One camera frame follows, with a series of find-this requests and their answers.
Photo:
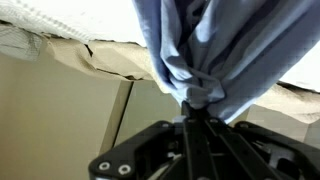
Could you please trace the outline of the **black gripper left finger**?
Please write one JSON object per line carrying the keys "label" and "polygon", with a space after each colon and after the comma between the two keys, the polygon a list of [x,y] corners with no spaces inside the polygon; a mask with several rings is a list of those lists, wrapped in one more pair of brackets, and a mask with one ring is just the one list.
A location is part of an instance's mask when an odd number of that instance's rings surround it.
{"label": "black gripper left finger", "polygon": [[176,121],[157,121],[94,159],[90,180],[214,180],[208,119],[206,110],[184,103]]}

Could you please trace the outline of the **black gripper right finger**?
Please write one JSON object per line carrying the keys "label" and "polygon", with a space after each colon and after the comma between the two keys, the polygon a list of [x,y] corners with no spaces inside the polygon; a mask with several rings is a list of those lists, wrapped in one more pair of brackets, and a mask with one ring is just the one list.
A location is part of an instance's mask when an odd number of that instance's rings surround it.
{"label": "black gripper right finger", "polygon": [[319,150],[250,122],[196,112],[196,168],[209,180],[320,180]]}

